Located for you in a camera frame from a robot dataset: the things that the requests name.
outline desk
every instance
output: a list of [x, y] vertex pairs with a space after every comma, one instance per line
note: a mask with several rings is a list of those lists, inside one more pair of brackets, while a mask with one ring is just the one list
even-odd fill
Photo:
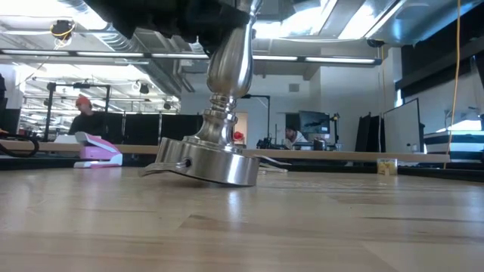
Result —
[[[31, 150], [29, 142], [2, 141], [0, 144], [9, 150]], [[79, 152], [78, 144], [39, 143], [40, 151]], [[121, 153], [154, 154], [158, 146], [116, 145]], [[331, 151], [294, 151], [294, 150], [243, 150], [245, 156], [267, 156], [279, 159], [329, 159], [344, 161], [375, 162], [377, 159], [398, 159], [405, 162], [450, 162], [447, 155], [439, 154], [404, 154], [404, 153], [370, 153], [370, 152], [331, 152]]]
[[484, 186], [271, 173], [227, 188], [136, 168], [1, 173], [1, 271], [480, 271]]

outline whiteboard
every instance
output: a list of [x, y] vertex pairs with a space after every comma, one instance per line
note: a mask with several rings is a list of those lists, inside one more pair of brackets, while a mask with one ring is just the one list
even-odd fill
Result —
[[385, 147], [388, 153], [412, 153], [407, 144], [420, 150], [420, 110], [414, 99], [383, 114]]

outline pink stapler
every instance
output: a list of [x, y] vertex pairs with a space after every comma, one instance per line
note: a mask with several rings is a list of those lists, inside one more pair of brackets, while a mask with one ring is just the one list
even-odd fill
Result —
[[74, 168], [116, 167], [123, 164], [123, 155], [112, 143], [85, 132], [77, 132], [76, 140], [82, 145], [81, 159], [95, 160], [76, 162]]

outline black partition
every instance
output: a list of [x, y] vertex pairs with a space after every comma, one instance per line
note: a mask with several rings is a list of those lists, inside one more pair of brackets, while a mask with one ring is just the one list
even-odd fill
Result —
[[371, 115], [360, 117], [358, 124], [358, 134], [356, 135], [355, 152], [366, 152], [368, 144], [368, 134], [370, 132]]
[[159, 114], [126, 114], [124, 144], [158, 145]]
[[180, 141], [184, 136], [196, 134], [202, 124], [201, 115], [162, 115], [161, 137]]
[[17, 133], [20, 119], [20, 109], [4, 109], [0, 111], [0, 128], [12, 134]]
[[112, 144], [123, 143], [123, 114], [122, 113], [105, 113], [106, 116], [106, 134], [103, 139]]

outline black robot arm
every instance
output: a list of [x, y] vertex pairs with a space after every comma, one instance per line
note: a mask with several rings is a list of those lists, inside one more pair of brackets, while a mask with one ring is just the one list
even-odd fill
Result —
[[223, 38], [244, 26], [249, 15], [217, 0], [85, 0], [99, 16], [126, 38], [136, 28], [158, 31], [167, 38], [198, 41], [209, 56]]

